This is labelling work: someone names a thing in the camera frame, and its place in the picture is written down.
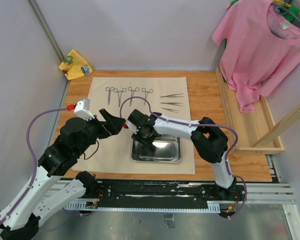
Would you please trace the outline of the stainless steel tray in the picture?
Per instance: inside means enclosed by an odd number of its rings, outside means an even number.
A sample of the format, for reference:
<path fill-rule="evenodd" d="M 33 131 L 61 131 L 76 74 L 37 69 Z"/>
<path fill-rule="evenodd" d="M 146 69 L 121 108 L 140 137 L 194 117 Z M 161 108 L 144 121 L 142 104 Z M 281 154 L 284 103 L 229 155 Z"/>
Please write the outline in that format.
<path fill-rule="evenodd" d="M 154 139 L 155 149 L 133 140 L 131 157 L 140 163 L 176 164 L 181 159 L 180 138 L 171 135 L 161 135 Z"/>

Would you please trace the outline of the steel surgical scissors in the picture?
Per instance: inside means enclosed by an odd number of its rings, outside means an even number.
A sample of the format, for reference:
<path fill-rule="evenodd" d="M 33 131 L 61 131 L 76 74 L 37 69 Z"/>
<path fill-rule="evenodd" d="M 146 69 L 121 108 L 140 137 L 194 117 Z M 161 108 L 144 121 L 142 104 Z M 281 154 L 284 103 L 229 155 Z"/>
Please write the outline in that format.
<path fill-rule="evenodd" d="M 111 101 L 111 93 L 115 91 L 115 88 L 114 87 L 106 87 L 105 88 L 105 91 L 107 91 L 107 104 L 109 105 L 110 104 L 110 101 Z"/>

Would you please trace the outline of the steel hemostat clamp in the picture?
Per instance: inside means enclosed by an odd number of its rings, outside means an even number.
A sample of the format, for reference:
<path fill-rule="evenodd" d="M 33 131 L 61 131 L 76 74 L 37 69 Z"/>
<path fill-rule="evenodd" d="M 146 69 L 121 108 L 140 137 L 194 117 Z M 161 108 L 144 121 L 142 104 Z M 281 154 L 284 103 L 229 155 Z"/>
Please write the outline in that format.
<path fill-rule="evenodd" d="M 133 97 L 135 96 L 135 93 L 140 90 L 140 88 L 129 86 L 127 90 L 130 91 L 129 105 L 131 106 L 133 102 Z"/>

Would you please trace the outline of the long steel hemostat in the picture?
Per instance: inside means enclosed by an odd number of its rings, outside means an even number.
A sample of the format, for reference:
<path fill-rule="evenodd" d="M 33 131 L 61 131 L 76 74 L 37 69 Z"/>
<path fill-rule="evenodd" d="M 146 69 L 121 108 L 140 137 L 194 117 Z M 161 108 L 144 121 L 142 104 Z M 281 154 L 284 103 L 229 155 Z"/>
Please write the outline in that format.
<path fill-rule="evenodd" d="M 151 93 L 153 93 L 154 90 L 152 88 L 150 88 L 150 89 L 142 88 L 141 91 L 144 93 L 143 105 L 145 106 L 146 105 L 146 100 L 148 98 L 148 95 L 151 94 Z"/>

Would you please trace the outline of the beige cloth wrap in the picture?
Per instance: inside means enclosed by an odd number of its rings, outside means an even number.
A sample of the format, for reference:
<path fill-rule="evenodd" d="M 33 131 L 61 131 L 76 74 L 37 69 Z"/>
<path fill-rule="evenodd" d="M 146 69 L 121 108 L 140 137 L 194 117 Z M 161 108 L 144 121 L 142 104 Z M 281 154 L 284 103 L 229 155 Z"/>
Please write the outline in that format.
<path fill-rule="evenodd" d="M 118 95 L 115 92 L 111 93 L 108 105 L 106 87 L 114 87 L 118 90 L 126 88 L 126 92 L 121 97 L 120 107 Z M 134 94 L 131 106 L 129 102 L 131 93 L 128 87 L 139 87 L 139 91 Z M 142 88 L 153 89 L 145 105 Z M 160 98 L 160 96 L 172 94 L 184 94 L 184 97 Z M 111 115 L 125 119 L 135 109 L 146 115 L 150 112 L 157 112 L 181 120 L 191 118 L 186 77 L 93 77 L 87 99 L 90 100 L 90 112 L 100 121 L 104 119 L 99 112 L 100 109 L 105 109 Z M 183 103 L 183 106 L 166 105 L 161 102 Z M 179 110 L 179 113 L 162 108 Z M 132 159 L 133 139 L 131 135 L 130 130 L 123 129 L 118 135 L 99 140 L 85 152 L 87 159 L 81 158 L 72 169 L 114 174 L 193 175 L 195 173 L 195 150 L 191 141 L 183 138 L 180 140 L 181 159 L 178 163 L 137 162 Z"/>

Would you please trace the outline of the steel surgical forceps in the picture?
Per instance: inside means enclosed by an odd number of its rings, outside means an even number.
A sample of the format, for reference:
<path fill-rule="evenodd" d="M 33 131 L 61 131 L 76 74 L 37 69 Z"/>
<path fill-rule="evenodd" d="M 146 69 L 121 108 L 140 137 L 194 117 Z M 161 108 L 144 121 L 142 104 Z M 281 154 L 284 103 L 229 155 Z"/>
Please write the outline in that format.
<path fill-rule="evenodd" d="M 169 95 L 162 95 L 160 98 L 183 98 L 183 93 L 177 93 L 177 94 L 169 94 Z"/>

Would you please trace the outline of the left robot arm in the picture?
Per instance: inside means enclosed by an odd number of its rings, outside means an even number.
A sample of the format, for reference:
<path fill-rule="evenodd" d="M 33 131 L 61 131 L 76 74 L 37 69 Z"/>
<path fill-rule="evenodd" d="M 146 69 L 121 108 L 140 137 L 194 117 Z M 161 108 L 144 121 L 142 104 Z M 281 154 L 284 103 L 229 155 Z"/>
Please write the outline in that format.
<path fill-rule="evenodd" d="M 13 201 L 0 211 L 0 237 L 3 240 L 31 240 L 51 216 L 74 199 L 91 198 L 99 191 L 95 177 L 80 172 L 68 185 L 54 195 L 43 199 L 50 188 L 98 139 L 118 135 L 125 123 L 105 109 L 99 111 L 100 121 L 88 110 L 75 111 L 60 129 L 60 134 L 40 157 L 34 159 L 33 173 Z"/>

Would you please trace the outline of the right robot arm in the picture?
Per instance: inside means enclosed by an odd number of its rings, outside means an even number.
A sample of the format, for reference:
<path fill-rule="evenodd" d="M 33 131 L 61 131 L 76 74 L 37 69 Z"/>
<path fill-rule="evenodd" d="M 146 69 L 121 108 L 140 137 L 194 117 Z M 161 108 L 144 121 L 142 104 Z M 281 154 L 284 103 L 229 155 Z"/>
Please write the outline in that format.
<path fill-rule="evenodd" d="M 132 139 L 155 150 L 155 138 L 170 135 L 191 141 L 199 156 L 211 164 L 217 185 L 217 196 L 222 200 L 230 199 L 235 189 L 234 177 L 226 167 L 228 137 L 208 117 L 202 120 L 182 120 L 161 113 L 146 115 L 135 109 L 125 122 L 132 132 Z"/>

